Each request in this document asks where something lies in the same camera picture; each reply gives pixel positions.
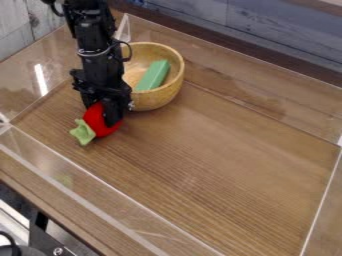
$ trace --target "table surface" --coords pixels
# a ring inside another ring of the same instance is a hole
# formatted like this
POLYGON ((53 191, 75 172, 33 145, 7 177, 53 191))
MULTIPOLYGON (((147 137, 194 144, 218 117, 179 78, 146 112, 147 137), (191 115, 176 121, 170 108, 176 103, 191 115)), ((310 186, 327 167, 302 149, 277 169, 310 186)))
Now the table surface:
MULTIPOLYGON (((216 252, 299 255, 339 155, 341 90, 136 17, 130 21, 135 41, 167 43, 184 56, 186 82, 170 105, 130 113, 119 132, 82 148, 68 136, 84 109, 67 74, 79 61, 63 28, 1 63, 1 112, 216 252), (52 90, 43 99, 40 69, 52 90)), ((53 173, 60 162, 24 145, 21 154, 53 173)), ((151 254, 4 152, 0 159, 1 179, 102 253, 151 254)), ((73 172, 72 178, 73 192, 115 215, 111 194, 104 200, 90 177, 73 172)))

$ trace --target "bowl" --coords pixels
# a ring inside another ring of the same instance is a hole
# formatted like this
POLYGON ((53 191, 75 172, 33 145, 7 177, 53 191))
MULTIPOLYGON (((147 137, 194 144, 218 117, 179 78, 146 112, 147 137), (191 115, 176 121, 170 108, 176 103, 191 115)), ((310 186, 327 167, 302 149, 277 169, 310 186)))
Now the bowl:
MULTIPOLYGON (((131 43, 132 59, 124 64, 124 81, 132 87, 134 111, 147 111, 163 107, 175 98, 184 79, 184 60, 171 47, 151 43, 131 43), (170 71, 163 84, 146 91, 135 91, 143 75, 154 61, 167 59, 170 71)), ((123 56, 128 55, 128 47, 123 47, 123 56)))

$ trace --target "green sponge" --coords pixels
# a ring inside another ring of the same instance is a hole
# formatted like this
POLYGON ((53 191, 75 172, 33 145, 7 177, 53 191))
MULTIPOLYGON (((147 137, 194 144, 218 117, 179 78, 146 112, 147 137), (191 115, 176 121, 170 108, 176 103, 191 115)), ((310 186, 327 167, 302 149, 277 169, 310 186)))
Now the green sponge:
POLYGON ((146 91, 159 87, 166 79, 170 70, 170 63, 167 60, 152 62, 144 76, 135 87, 135 91, 146 91))
POLYGON ((96 133, 94 132, 94 130, 91 129, 91 127, 88 126, 88 124, 84 122, 83 119, 76 119, 75 122, 79 125, 79 127, 72 129, 69 131, 69 134, 73 137, 76 137, 76 139, 80 142, 80 145, 86 146, 96 137, 96 133))

